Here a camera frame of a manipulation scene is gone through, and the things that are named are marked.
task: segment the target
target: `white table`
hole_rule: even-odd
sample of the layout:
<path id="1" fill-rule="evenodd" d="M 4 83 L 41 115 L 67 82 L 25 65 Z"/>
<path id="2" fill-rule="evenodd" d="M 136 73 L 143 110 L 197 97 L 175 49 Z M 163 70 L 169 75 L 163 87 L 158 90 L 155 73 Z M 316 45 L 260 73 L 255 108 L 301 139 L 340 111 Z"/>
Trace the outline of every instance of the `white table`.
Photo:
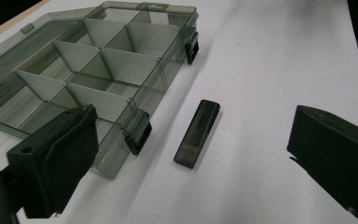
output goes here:
<path id="1" fill-rule="evenodd" d="M 0 42 L 51 11 L 50 0 Z M 358 125 L 358 52 L 346 0 L 156 1 L 198 8 L 200 52 L 182 66 L 141 154 L 88 173 L 62 215 L 21 223 L 358 223 L 286 151 L 297 105 Z M 194 170 L 173 156 L 201 99 L 221 112 Z M 0 132 L 0 168 L 20 140 Z"/>

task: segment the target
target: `black latch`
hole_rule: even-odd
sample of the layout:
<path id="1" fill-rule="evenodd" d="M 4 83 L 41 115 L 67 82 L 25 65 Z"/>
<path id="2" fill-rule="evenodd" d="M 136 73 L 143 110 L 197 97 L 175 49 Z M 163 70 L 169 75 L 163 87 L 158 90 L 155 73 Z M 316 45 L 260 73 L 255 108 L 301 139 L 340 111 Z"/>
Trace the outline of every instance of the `black latch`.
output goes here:
<path id="1" fill-rule="evenodd" d="M 199 33 L 196 31 L 195 28 L 194 32 L 191 34 L 190 38 L 188 39 L 188 43 L 185 44 L 185 52 L 187 57 L 188 64 L 192 64 L 194 59 L 199 52 Z"/>
<path id="2" fill-rule="evenodd" d="M 122 126 L 122 132 L 132 154 L 138 155 L 152 132 L 149 114 L 142 109 L 135 109 L 131 120 Z"/>

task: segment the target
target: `plastic divider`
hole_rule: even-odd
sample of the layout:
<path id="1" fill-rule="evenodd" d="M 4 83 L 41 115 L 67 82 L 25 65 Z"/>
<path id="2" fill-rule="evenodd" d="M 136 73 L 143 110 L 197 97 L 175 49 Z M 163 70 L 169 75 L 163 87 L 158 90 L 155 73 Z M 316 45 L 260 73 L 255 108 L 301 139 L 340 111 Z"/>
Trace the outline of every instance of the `plastic divider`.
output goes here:
<path id="1" fill-rule="evenodd" d="M 140 11 L 140 12 L 132 19 L 131 22 L 151 23 L 152 21 L 150 20 L 150 13 L 149 13 L 149 11 L 146 11 L 146 10 Z"/>
<path id="2" fill-rule="evenodd" d="M 109 49 L 125 50 L 135 52 L 127 26 L 122 29 L 106 46 Z"/>
<path id="3" fill-rule="evenodd" d="M 16 71 L 16 74 L 19 75 L 43 101 L 51 101 L 65 87 L 65 83 L 57 79 L 42 77 L 20 70 Z"/>
<path id="4" fill-rule="evenodd" d="M 42 77 L 51 77 L 62 81 L 68 81 L 74 76 L 74 72 L 66 65 L 60 53 L 53 44 L 48 44 L 44 49 L 17 70 L 32 73 Z"/>
<path id="5" fill-rule="evenodd" d="M 122 29 L 126 23 L 118 21 L 102 21 L 84 18 L 83 24 L 95 47 L 104 48 Z"/>
<path id="6" fill-rule="evenodd" d="M 132 21 L 136 15 L 138 15 L 139 10 L 130 10 L 130 9 L 120 9 L 120 8 L 108 8 L 104 11 L 106 21 L 120 21 L 128 23 Z"/>
<path id="7" fill-rule="evenodd" d="M 162 57 L 179 33 L 179 29 L 171 25 L 130 22 L 127 28 L 135 52 L 156 57 Z"/>
<path id="8" fill-rule="evenodd" d="M 158 59 L 153 56 L 115 49 L 102 49 L 103 57 L 114 80 L 141 86 Z"/>
<path id="9" fill-rule="evenodd" d="M 128 99 L 120 95 L 97 91 L 75 83 L 69 83 L 68 86 L 82 105 L 94 105 L 98 117 L 109 121 L 116 121 L 128 103 Z"/>
<path id="10" fill-rule="evenodd" d="M 63 88 L 51 101 L 46 102 L 46 105 L 31 120 L 24 122 L 24 126 L 21 129 L 27 133 L 34 133 L 62 112 L 78 106 L 80 104 L 77 100 L 66 88 Z"/>
<path id="11" fill-rule="evenodd" d="M 95 47 L 61 41 L 54 41 L 54 47 L 73 72 L 80 72 L 99 53 Z"/>

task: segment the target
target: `clear plastic box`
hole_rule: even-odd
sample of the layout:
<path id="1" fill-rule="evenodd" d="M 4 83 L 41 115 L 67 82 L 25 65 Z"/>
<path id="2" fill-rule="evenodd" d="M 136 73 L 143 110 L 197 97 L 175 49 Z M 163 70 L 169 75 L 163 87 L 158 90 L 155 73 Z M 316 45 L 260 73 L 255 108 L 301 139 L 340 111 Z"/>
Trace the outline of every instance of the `clear plastic box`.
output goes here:
<path id="1" fill-rule="evenodd" d="M 28 24 L 0 46 L 0 130 L 25 138 L 66 109 L 94 105 L 94 166 L 115 178 L 197 54 L 197 17 L 194 7 L 105 2 Z"/>

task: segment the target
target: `gray plastic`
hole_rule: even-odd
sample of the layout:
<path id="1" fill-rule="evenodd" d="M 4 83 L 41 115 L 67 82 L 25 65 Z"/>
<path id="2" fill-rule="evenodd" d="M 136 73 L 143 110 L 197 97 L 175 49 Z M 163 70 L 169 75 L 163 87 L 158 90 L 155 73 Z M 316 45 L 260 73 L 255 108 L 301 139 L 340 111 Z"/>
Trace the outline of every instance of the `gray plastic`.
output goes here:
<path id="1" fill-rule="evenodd" d="M 186 59 L 194 7 L 105 2 L 51 13 L 0 46 L 0 130 L 25 138 L 62 111 L 93 104 L 96 170 L 115 178 Z"/>

